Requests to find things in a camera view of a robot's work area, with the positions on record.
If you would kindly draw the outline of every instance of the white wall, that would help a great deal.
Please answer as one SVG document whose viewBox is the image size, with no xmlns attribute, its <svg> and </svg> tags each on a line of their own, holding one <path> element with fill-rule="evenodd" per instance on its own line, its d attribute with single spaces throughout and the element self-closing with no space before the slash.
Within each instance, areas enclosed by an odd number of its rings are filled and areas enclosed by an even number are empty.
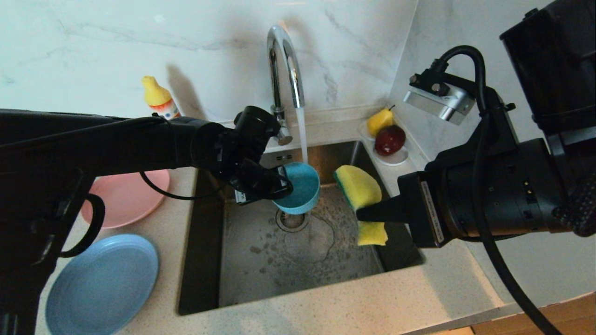
<svg viewBox="0 0 596 335">
<path fill-rule="evenodd" d="M 279 20 L 307 109 L 384 103 L 416 3 L 4 0 L 0 107 L 146 116 L 140 80 L 153 75 L 188 116 L 268 110 L 266 35 Z"/>
<path fill-rule="evenodd" d="M 519 23 L 532 8 L 551 0 L 472 1 L 420 0 L 402 61 L 390 94 L 396 114 L 412 132 L 430 159 L 438 152 L 467 141 L 480 117 L 475 107 L 461 126 L 440 120 L 402 102 L 408 78 L 421 73 L 431 62 L 456 45 L 469 44 L 483 53 L 487 84 L 506 103 L 515 103 L 511 121 L 520 141 L 542 136 L 531 119 L 530 108 L 499 35 Z M 474 78 L 469 58 L 458 56 L 449 62 L 448 72 Z M 498 243 L 511 272 L 538 305 L 569 299 L 596 287 L 596 238 L 572 233 L 536 233 Z M 511 297 L 496 276 L 482 245 L 469 243 L 470 250 L 507 301 Z"/>
</svg>

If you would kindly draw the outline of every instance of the faucet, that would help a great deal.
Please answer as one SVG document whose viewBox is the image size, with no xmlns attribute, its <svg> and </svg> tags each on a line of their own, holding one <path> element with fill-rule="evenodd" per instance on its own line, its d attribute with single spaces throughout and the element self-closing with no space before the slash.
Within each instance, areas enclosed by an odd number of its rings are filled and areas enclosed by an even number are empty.
<svg viewBox="0 0 596 335">
<path fill-rule="evenodd" d="M 277 143 L 279 145 L 286 145 L 292 142 L 293 138 L 285 120 L 285 108 L 281 103 L 280 77 L 277 70 L 277 49 L 281 51 L 285 67 L 288 69 L 294 107 L 302 108 L 304 107 L 304 92 L 302 91 L 302 77 L 300 76 L 300 68 L 298 67 L 298 59 L 296 59 L 294 46 L 285 29 L 276 24 L 269 29 L 269 33 L 267 34 L 267 51 L 274 101 L 274 104 L 271 105 L 271 113 L 281 125 L 280 132 L 277 135 Z"/>
</svg>

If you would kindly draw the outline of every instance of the stainless steel sink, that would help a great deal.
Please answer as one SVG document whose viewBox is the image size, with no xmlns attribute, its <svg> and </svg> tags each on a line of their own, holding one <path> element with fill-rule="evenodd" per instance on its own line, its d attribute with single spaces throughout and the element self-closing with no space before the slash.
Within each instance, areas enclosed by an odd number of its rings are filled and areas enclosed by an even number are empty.
<svg viewBox="0 0 596 335">
<path fill-rule="evenodd" d="M 333 172 L 354 165 L 373 176 L 388 197 L 361 142 L 308 148 L 321 178 L 321 198 L 302 216 L 288 216 L 267 200 L 238 206 L 230 187 L 195 201 L 188 231 L 178 313 L 187 315 L 266 299 L 422 263 L 402 224 L 385 224 L 386 246 L 358 247 L 356 216 Z M 268 168 L 301 161 L 300 150 L 266 154 Z M 197 193 L 214 189 L 203 172 Z"/>
</svg>

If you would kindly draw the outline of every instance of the yellow sponge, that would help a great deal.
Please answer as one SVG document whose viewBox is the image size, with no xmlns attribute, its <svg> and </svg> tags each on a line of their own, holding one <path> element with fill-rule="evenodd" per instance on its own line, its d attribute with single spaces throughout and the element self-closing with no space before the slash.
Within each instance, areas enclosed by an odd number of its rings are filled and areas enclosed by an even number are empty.
<svg viewBox="0 0 596 335">
<path fill-rule="evenodd" d="M 381 201 L 381 187 L 362 169 L 343 165 L 335 171 L 334 176 L 354 211 Z M 359 246 L 384 246 L 388 239 L 383 222 L 358 222 Z"/>
</svg>

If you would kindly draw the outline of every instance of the speckled countertop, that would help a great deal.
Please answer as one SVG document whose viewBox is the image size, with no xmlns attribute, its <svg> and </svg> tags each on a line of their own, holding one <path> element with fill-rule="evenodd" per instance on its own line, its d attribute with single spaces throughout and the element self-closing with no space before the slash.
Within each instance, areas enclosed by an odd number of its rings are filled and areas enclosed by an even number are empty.
<svg viewBox="0 0 596 335">
<path fill-rule="evenodd" d="M 356 129 L 361 121 L 309 125 L 309 145 L 360 139 Z M 295 137 L 283 149 L 298 146 Z M 411 159 L 400 166 L 375 162 L 392 196 L 399 194 L 397 177 L 420 168 L 419 153 L 411 145 L 409 148 Z M 279 149 L 273 145 L 267 151 Z M 193 193 L 195 169 L 177 169 L 170 174 L 170 192 Z M 425 261 L 419 266 L 180 317 L 176 306 L 191 205 L 190 201 L 166 198 L 145 219 L 101 231 L 100 239 L 123 233 L 142 235 L 154 243 L 160 256 L 159 276 L 151 296 L 119 334 L 402 334 L 471 315 L 491 314 L 505 305 L 465 244 L 455 240 L 441 249 L 422 250 Z M 86 228 L 79 217 L 67 246 L 74 245 Z M 67 259 L 58 261 L 42 293 L 39 334 L 48 333 L 46 298 L 67 263 Z"/>
</svg>

